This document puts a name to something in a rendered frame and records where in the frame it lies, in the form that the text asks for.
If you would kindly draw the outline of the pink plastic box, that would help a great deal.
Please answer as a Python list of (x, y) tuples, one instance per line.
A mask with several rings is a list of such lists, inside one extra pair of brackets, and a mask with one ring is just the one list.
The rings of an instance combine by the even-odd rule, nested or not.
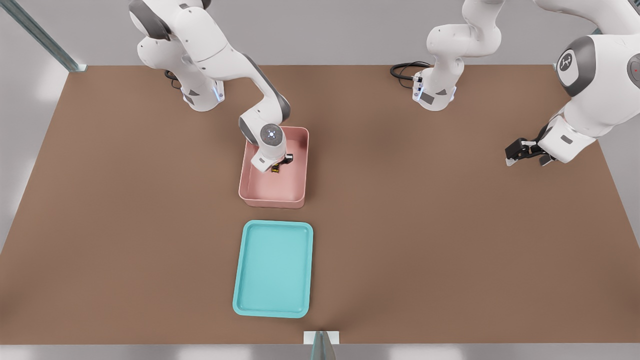
[(249, 207), (301, 208), (305, 203), (309, 132), (304, 127), (283, 126), (286, 152), (293, 155), (279, 172), (257, 170), (251, 159), (258, 148), (245, 143), (238, 196)]

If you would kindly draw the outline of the pale blue-green tray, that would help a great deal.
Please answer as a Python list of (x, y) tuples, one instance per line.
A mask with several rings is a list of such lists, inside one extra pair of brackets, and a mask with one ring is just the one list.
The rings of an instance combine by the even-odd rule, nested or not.
[(300, 319), (310, 308), (310, 224), (252, 219), (242, 230), (232, 307), (240, 316)]

